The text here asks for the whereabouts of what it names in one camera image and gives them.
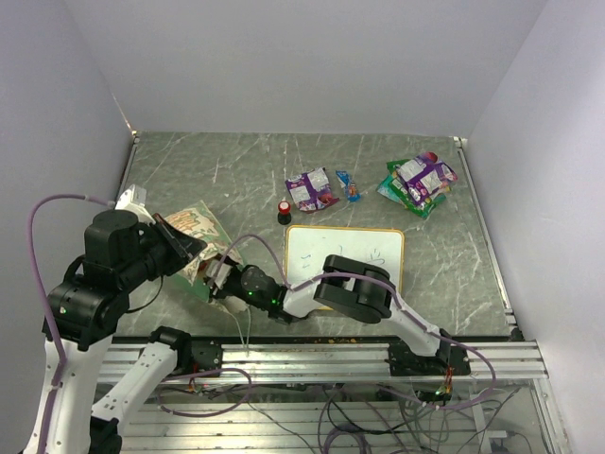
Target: white wall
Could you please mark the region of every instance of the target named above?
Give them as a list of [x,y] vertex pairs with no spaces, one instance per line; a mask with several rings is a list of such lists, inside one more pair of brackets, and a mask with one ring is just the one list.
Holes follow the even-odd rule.
[[[0,452],[25,447],[42,386],[43,313],[26,260],[26,217],[57,192],[113,198],[130,131],[62,0],[0,7]],[[35,229],[47,289],[83,248],[98,208],[58,201]]]
[[576,452],[605,431],[605,3],[550,0],[469,140],[521,326]]
[[131,125],[467,137],[545,0],[67,0]]

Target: purple candy package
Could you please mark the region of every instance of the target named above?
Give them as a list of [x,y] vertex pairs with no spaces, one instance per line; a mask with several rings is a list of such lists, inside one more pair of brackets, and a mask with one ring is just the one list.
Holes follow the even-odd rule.
[[411,201],[422,205],[447,190],[458,175],[435,153],[426,152],[398,166],[397,179],[406,187]]
[[332,188],[323,167],[289,178],[285,187],[299,210],[313,213],[334,205],[338,198],[332,195]]

